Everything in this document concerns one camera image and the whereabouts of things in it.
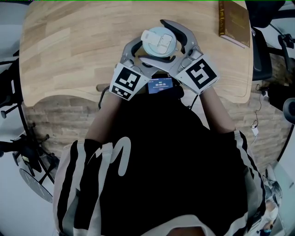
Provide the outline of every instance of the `person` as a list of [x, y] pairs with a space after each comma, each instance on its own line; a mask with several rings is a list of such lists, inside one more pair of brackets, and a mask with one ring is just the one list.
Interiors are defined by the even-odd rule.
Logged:
[[104, 98], [85, 141], [61, 156], [60, 235], [244, 235], [264, 214], [261, 175], [214, 88], [200, 95], [210, 129], [182, 96], [176, 86]]
[[271, 234], [283, 197], [281, 186], [277, 182], [274, 170], [270, 164], [267, 165], [265, 174], [266, 176], [263, 176], [266, 199], [265, 214], [260, 222], [261, 230], [258, 232], [263, 236]]

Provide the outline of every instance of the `wooden tabletop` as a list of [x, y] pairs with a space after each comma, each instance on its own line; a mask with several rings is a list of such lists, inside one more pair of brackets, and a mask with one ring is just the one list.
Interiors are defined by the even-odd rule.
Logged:
[[109, 85], [124, 46], [144, 30], [162, 26], [160, 19], [193, 31], [221, 74], [214, 86], [218, 95], [248, 101], [252, 37], [251, 48], [242, 48], [218, 36], [217, 1], [36, 1], [29, 6], [20, 45], [25, 105], [53, 95], [98, 102], [96, 86], [102, 91]]

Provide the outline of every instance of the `chair armrest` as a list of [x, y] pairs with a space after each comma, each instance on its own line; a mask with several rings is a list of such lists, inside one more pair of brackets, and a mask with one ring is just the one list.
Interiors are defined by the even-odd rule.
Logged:
[[279, 44], [282, 47], [283, 57], [285, 59], [287, 71], [288, 72], [292, 72], [290, 58], [289, 58], [289, 55], [288, 55], [288, 51], [287, 51], [286, 45], [284, 44], [284, 41], [283, 41], [283, 36], [282, 35], [278, 35], [277, 36], [277, 39], [278, 39]]
[[257, 43], [255, 40], [255, 36], [252, 35], [252, 42], [253, 42], [253, 67], [256, 71], [262, 71], [262, 65], [260, 60], [260, 55], [257, 47]]
[[16, 57], [5, 57], [5, 58], [0, 58], [0, 65], [6, 65], [6, 64], [11, 64], [15, 60], [17, 60], [19, 56]]
[[289, 10], [281, 10], [278, 11], [274, 16], [274, 19], [283, 19], [283, 18], [295, 18], [295, 9], [289, 9]]

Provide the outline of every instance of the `book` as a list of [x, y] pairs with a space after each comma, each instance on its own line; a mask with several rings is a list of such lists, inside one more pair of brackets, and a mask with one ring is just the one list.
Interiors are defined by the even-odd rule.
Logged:
[[248, 10], [233, 1], [219, 1], [219, 36], [243, 48], [250, 47]]

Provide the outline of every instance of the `digital timer display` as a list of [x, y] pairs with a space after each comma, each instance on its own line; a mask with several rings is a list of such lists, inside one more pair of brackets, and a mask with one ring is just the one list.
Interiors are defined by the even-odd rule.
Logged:
[[172, 78], [155, 78], [151, 79], [148, 83], [148, 93], [155, 94], [159, 91], [169, 89], [173, 87]]

